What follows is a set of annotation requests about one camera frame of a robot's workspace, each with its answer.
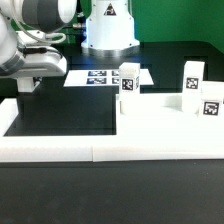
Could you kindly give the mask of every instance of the qr code marker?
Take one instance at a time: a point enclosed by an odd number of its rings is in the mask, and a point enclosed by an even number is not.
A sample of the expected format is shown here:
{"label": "qr code marker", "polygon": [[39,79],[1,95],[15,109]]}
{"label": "qr code marker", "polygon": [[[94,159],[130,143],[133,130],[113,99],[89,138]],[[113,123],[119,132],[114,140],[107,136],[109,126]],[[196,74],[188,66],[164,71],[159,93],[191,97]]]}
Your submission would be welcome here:
{"label": "qr code marker", "polygon": [[218,116],[219,115],[219,103],[217,102],[205,102],[204,103],[204,115],[212,115]]}
{"label": "qr code marker", "polygon": [[198,78],[187,78],[186,88],[187,89],[198,89]]}
{"label": "qr code marker", "polygon": [[134,89],[133,79],[122,79],[122,89],[133,90]]}

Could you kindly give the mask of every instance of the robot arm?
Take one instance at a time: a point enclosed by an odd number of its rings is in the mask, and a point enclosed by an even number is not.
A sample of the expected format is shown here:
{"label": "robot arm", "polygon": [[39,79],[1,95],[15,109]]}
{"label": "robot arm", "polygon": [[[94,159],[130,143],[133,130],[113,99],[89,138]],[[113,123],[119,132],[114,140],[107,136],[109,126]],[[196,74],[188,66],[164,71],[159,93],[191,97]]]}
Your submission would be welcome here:
{"label": "robot arm", "polygon": [[[64,75],[65,58],[49,46],[60,41],[47,38],[59,36],[53,32],[71,21],[76,4],[76,0],[0,0],[0,78]],[[35,44],[29,46],[12,29],[11,19],[44,35],[34,37]]]}

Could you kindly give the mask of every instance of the cable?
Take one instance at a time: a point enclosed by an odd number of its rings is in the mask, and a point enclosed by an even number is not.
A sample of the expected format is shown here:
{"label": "cable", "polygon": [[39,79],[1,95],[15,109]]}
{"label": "cable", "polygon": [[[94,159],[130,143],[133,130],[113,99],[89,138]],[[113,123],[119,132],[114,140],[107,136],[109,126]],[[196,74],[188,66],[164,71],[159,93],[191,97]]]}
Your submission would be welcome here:
{"label": "cable", "polygon": [[14,19],[16,25],[30,38],[38,41],[38,42],[42,42],[42,43],[47,43],[47,44],[59,44],[63,41],[66,40],[66,35],[63,33],[53,33],[53,34],[46,34],[47,38],[55,38],[55,37],[61,37],[59,40],[44,40],[38,37],[35,37],[34,35],[32,35],[31,33],[29,33],[28,31],[25,30],[25,28],[21,25],[21,23],[18,21],[17,17],[16,17],[16,12],[15,12],[15,6],[14,6],[14,0],[10,0],[10,10],[11,10],[11,14],[12,14],[12,18]]}

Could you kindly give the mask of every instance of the white block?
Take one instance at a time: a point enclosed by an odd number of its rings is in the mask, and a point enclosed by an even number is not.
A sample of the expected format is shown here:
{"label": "white block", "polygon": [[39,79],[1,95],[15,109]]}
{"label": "white block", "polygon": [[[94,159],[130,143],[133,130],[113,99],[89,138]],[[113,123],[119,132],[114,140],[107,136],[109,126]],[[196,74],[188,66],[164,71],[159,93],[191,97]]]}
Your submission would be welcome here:
{"label": "white block", "polygon": [[224,118],[224,82],[202,82],[200,117]]}
{"label": "white block", "polygon": [[120,97],[125,97],[130,94],[139,94],[139,75],[140,64],[139,63],[123,63],[119,67],[120,85],[119,94]]}
{"label": "white block", "polygon": [[204,65],[205,63],[200,61],[187,61],[184,66],[183,112],[198,113],[199,111]]}

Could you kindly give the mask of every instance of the black table surface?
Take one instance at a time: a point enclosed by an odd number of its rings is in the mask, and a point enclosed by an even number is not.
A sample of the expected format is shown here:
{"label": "black table surface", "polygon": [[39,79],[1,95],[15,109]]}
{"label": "black table surface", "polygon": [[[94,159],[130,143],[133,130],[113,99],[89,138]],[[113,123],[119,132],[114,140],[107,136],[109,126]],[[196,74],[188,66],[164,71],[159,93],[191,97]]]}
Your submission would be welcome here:
{"label": "black table surface", "polygon": [[[224,79],[224,56],[207,43],[145,43],[119,59],[83,56],[77,46],[61,51],[70,69],[141,63],[155,83],[142,93],[181,92],[187,60],[206,62],[204,80]],[[64,80],[44,78],[32,94],[0,80],[2,99],[16,96],[20,110],[7,136],[115,134],[118,88],[63,88]],[[223,160],[0,164],[0,223],[223,224],[223,186]]]}
{"label": "black table surface", "polygon": [[[68,69],[118,69],[136,62],[149,69],[154,86],[141,93],[181,92],[187,60],[205,62],[204,80],[224,80],[224,55],[204,42],[142,43],[137,54],[121,58],[82,55],[76,45],[59,47]],[[19,94],[15,80],[0,80],[0,96],[16,97],[19,116],[6,136],[114,135],[118,87],[63,87],[66,76],[43,78],[32,94]]]}

